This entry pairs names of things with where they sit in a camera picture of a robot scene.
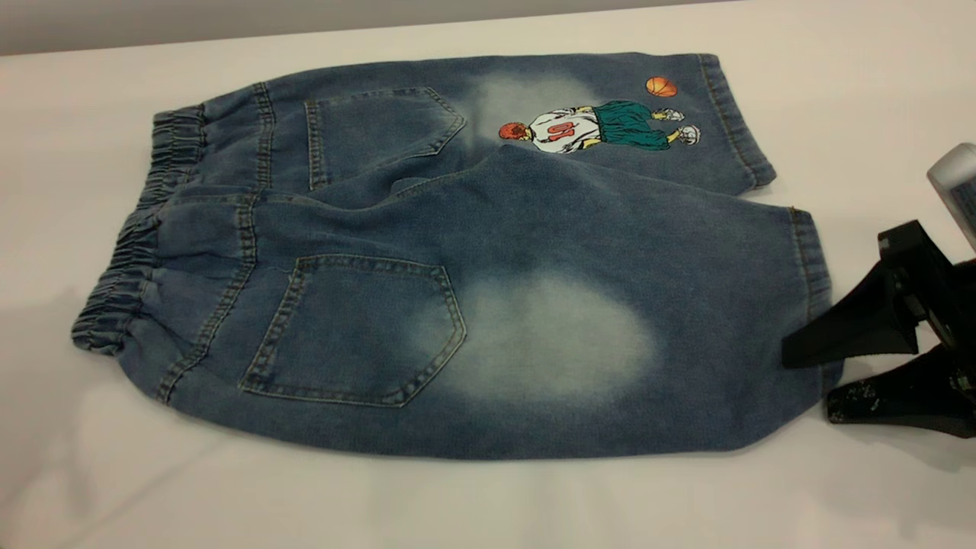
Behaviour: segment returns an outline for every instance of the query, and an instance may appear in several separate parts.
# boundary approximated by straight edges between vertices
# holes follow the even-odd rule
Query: basketball
[[[670,98],[677,95],[677,86],[664,76],[655,76],[647,81],[647,93],[659,98]]]

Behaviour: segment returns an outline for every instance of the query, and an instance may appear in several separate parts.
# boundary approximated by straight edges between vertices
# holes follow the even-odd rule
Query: blue denim
[[[604,141],[614,101],[670,147]],[[735,196],[774,176],[712,56],[285,76],[156,116],[73,339],[181,412],[336,450],[738,448],[840,372],[779,366],[830,279],[807,213]]]

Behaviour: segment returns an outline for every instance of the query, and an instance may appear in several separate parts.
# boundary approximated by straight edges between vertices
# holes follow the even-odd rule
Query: elastic waistband
[[[129,321],[139,313],[142,288],[156,263],[156,212],[190,182],[205,145],[203,106],[156,114],[152,164],[136,211],[119,233],[108,269],[71,329],[81,349],[114,356]]]

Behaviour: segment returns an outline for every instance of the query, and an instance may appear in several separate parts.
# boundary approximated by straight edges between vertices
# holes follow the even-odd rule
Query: sneaker
[[[684,114],[674,110],[673,108],[659,108],[654,111],[654,114],[662,114],[664,118],[661,120],[668,120],[670,122],[680,122],[684,120]]]
[[[681,126],[677,131],[677,138],[686,145],[695,145],[702,137],[702,132],[696,126]]]

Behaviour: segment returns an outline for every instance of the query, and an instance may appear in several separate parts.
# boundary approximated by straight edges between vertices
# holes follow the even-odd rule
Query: basketball player print
[[[671,97],[677,88],[660,76],[647,81],[647,91]],[[645,150],[667,150],[674,142],[696,145],[701,132],[696,126],[678,126],[671,133],[653,129],[652,121],[680,122],[684,114],[673,108],[651,110],[633,101],[612,101],[602,106],[570,106],[540,114],[532,123],[511,122],[499,137],[531,141],[543,152],[568,154],[598,143],[629,145]]]

